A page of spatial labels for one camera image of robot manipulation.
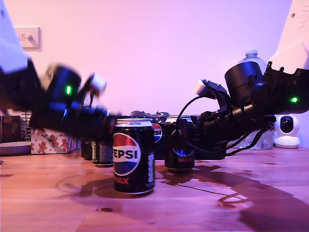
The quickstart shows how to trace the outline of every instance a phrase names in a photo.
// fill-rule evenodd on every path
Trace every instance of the pink-lit wall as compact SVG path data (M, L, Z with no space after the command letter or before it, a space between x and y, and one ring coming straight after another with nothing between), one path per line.
M291 0L5 0L15 26L39 26L41 51L30 51L38 74L50 62L108 81L100 98L112 111L178 114L195 97L198 79L224 87L224 74L257 48L275 53ZM199 100L186 111L216 110ZM300 138L309 146L304 122Z

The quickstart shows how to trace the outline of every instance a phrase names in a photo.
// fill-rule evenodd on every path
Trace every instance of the bottle cap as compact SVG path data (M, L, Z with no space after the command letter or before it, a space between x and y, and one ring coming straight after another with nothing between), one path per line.
M248 54L257 54L257 49L249 49L246 51L246 55Z

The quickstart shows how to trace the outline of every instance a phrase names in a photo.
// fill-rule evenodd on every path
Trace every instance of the plastic water bottle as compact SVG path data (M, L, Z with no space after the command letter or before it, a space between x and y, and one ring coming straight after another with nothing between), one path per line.
M264 73L266 70L266 63L257 56L257 50L256 49L250 49L246 52L246 58L239 61L238 64L248 62L248 61L254 61L259 64L261 72ZM255 135L258 133L252 132L250 135L248 135L247 138L245 138L243 141L241 141L238 145L236 145L234 148L243 148L247 147L251 144L253 141ZM271 149L274 144L275 134L274 131L267 130L265 133L262 134L259 141L256 143L256 145L250 150L267 150Z
M248 51L246 51L246 58L238 61L237 64L248 62L248 61L253 61L253 62L258 63L259 66L260 66L262 74L265 72L267 65L261 58L259 58L257 56L257 50L256 49L249 49Z

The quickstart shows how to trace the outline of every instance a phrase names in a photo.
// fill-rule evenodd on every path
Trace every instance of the white security camera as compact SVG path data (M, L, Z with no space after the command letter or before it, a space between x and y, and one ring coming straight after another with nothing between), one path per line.
M280 148L298 148L299 138L296 136L299 130L298 119L293 115L277 116L275 122L275 146Z

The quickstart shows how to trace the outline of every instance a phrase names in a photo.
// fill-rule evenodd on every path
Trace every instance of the black soda can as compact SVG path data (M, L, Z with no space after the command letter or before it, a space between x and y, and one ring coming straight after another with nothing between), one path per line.
M154 158L156 160L164 160L164 123L166 121L165 116L155 117L152 120L154 128Z
M193 122L189 116L182 116L181 119L186 119L187 126L193 127ZM164 135L167 140L176 132L177 116L168 117L164 123ZM189 171L195 166L194 150L188 145L186 149L181 150L170 145L164 146L164 163L165 166L174 172Z
M114 187L141 194L155 187L154 129L149 118L117 119L113 135Z
M112 145L102 141L92 141L92 162L100 168L112 167Z
M82 157L85 160L92 160L92 145L91 145L91 141L82 141L81 142L81 152L82 152Z

